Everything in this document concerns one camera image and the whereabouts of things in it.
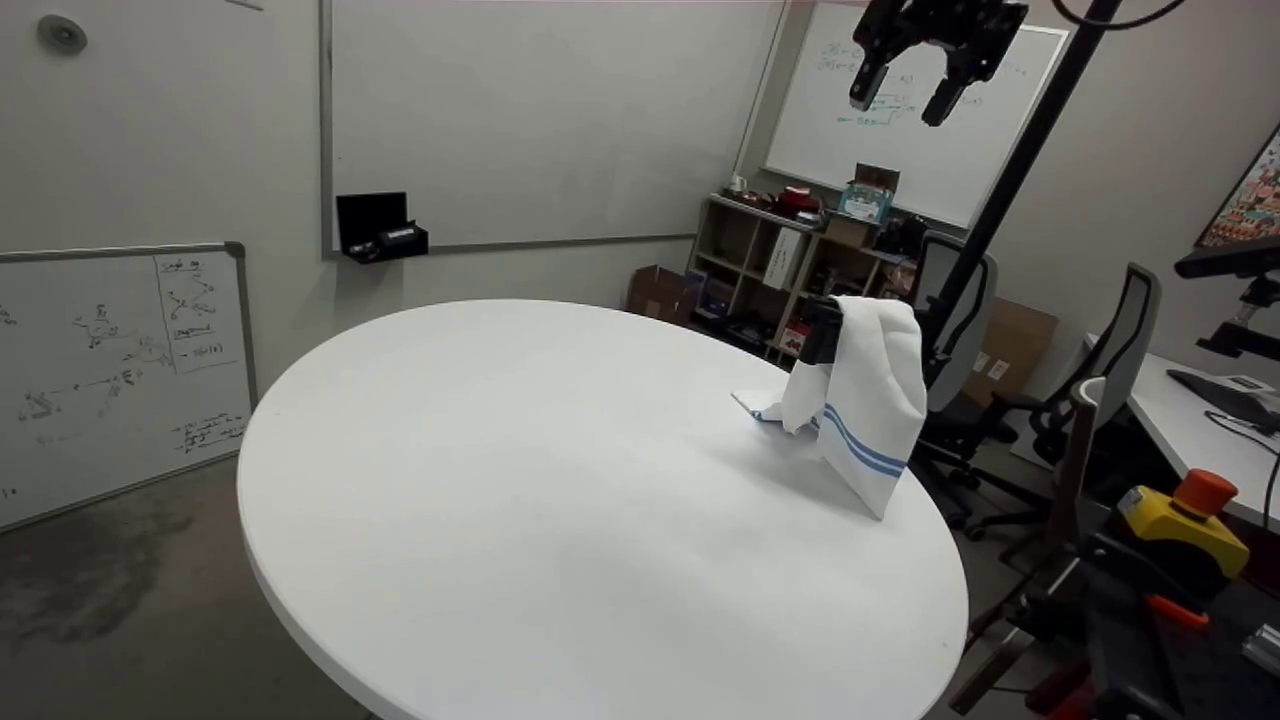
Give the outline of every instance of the desk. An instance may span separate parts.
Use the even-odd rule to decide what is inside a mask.
[[[1215,426],[1203,414],[1203,398],[1178,388],[1167,366],[1178,366],[1165,355],[1148,355],[1128,407],[1143,423],[1143,431],[1157,438],[1161,456],[1174,468],[1174,476],[1188,476],[1188,468],[1212,468],[1226,476],[1239,494],[1226,502],[1230,517],[1258,525],[1262,518],[1262,493],[1273,470],[1273,452]]]
[[[902,476],[877,525],[672,323],[435,304],[304,355],[254,407],[240,518],[297,644],[376,715],[923,715],[969,589]]]

